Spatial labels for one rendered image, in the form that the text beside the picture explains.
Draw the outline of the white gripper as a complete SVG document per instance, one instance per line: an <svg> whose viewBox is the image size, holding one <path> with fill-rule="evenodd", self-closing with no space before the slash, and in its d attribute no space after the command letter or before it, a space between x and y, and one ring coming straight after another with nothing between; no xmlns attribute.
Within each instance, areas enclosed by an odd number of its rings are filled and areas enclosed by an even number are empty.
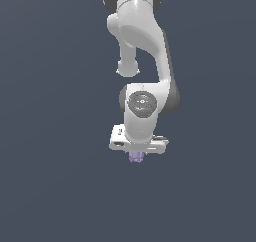
<svg viewBox="0 0 256 242"><path fill-rule="evenodd" d="M122 150L125 152L135 151L163 154L169 140L164 136L153 136L152 139L143 145L132 144L125 136L125 126L123 124L115 125L112 129L109 148L111 150Z"/></svg>

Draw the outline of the small purple object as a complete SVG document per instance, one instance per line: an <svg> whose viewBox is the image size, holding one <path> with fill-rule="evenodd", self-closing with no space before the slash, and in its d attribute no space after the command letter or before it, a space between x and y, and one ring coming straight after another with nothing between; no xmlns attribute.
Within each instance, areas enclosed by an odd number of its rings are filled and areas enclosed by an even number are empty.
<svg viewBox="0 0 256 242"><path fill-rule="evenodd" d="M129 152L129 161L130 162L141 163L143 161L143 158L144 158L143 152L135 152L135 151Z"/></svg>

